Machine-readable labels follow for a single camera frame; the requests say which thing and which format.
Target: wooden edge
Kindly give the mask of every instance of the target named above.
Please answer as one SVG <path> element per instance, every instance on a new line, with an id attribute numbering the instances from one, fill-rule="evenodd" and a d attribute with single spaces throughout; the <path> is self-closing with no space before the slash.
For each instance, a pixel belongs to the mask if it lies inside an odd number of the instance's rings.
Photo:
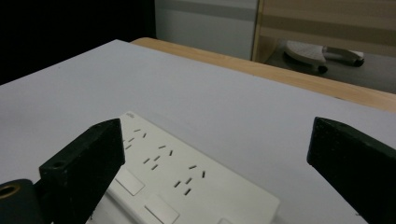
<path id="1" fill-rule="evenodd" d="M 363 88 L 323 77 L 314 77 L 262 63 L 254 63 L 157 39 L 145 37 L 136 39 L 132 44 L 149 49 L 156 49 L 203 63 L 211 63 L 251 74 L 256 77 L 264 77 L 294 87 L 315 91 L 337 99 L 396 113 L 396 94 Z"/>

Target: white power strip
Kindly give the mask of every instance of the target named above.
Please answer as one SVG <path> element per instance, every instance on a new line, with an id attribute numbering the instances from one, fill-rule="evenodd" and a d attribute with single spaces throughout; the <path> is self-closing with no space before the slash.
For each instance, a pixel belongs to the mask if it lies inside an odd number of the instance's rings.
<path id="1" fill-rule="evenodd" d="M 138 223 L 272 222 L 278 198 L 133 112 L 120 120 L 126 163 L 107 192 Z"/>

